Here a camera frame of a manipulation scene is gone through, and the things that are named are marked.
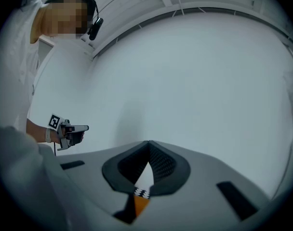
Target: headset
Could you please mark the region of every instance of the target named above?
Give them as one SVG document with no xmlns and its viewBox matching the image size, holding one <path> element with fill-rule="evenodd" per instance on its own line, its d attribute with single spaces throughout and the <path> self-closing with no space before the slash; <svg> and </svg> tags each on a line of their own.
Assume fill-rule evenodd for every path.
<svg viewBox="0 0 293 231">
<path fill-rule="evenodd" d="M 96 38 L 96 36 L 97 36 L 97 33 L 98 33 L 100 27 L 102 26 L 102 24 L 104 22 L 104 20 L 103 20 L 103 18 L 100 18 L 99 17 L 99 12 L 98 12 L 98 8 L 97 8 L 97 4 L 96 4 L 96 1 L 95 0 L 84 0 L 84 1 L 86 1 L 87 4 L 88 4 L 88 1 L 92 1 L 93 4 L 94 4 L 94 6 L 95 6 L 96 12 L 97 12 L 96 22 L 94 24 L 92 24 L 91 28 L 88 31 L 88 35 L 90 35 L 89 36 L 89 39 L 90 40 L 94 40 Z"/>
<path fill-rule="evenodd" d="M 104 22 L 103 18 L 99 17 L 97 5 L 96 5 L 96 12 L 97 12 L 97 20 L 88 31 L 88 35 L 90 35 L 89 36 L 90 40 L 94 40 L 96 38 L 97 33 Z"/>
</svg>

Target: hand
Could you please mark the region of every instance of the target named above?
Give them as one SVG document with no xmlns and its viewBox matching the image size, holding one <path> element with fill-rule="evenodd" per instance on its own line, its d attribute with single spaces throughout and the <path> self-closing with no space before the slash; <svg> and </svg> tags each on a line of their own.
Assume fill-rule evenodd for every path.
<svg viewBox="0 0 293 231">
<path fill-rule="evenodd" d="M 60 143 L 60 139 L 59 139 L 59 136 L 57 135 L 56 131 L 54 130 L 51 130 L 50 132 L 50 138 L 51 138 L 51 142 L 53 143 L 56 143 L 56 144 L 59 144 Z"/>
<path fill-rule="evenodd" d="M 62 128 L 62 133 L 63 133 L 63 136 L 65 137 L 66 136 L 65 128 Z"/>
</svg>

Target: orange object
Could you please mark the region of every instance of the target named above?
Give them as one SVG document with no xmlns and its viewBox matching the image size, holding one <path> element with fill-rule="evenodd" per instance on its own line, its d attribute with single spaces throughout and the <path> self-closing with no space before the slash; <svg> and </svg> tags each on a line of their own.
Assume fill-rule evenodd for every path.
<svg viewBox="0 0 293 231">
<path fill-rule="evenodd" d="M 141 212 L 147 206 L 149 201 L 150 201 L 149 199 L 139 197 L 139 196 L 134 196 L 136 217 L 138 217 L 141 214 Z"/>
</svg>

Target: black mesh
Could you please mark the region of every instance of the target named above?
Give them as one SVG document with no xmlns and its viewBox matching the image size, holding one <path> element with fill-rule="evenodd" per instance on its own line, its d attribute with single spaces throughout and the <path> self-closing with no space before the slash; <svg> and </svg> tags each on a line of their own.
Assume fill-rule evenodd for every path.
<svg viewBox="0 0 293 231">
<path fill-rule="evenodd" d="M 145 145 L 118 163 L 119 172 L 135 184 L 145 169 L 149 157 L 148 145 Z"/>
<path fill-rule="evenodd" d="M 154 185 L 150 196 L 172 194 L 185 184 L 190 174 L 187 160 L 154 141 L 141 144 L 107 160 L 103 176 L 112 189 L 133 194 L 147 163 L 150 163 Z"/>
<path fill-rule="evenodd" d="M 154 184 L 161 179 L 171 175 L 175 169 L 175 160 L 156 148 L 154 145 L 149 146 L 149 162 L 153 170 Z"/>
</svg>

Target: wrist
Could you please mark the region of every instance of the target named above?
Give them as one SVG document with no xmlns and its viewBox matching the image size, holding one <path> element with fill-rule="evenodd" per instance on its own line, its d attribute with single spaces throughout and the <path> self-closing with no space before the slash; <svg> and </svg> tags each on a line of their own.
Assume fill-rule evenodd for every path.
<svg viewBox="0 0 293 231">
<path fill-rule="evenodd" d="M 52 130 L 50 133 L 50 137 L 51 137 L 51 142 L 58 143 L 58 144 L 60 143 L 60 139 L 56 131 Z"/>
<path fill-rule="evenodd" d="M 51 129 L 50 128 L 46 128 L 46 131 L 45 131 L 45 141 L 47 143 L 51 143 L 50 133 L 51 133 Z"/>
</svg>

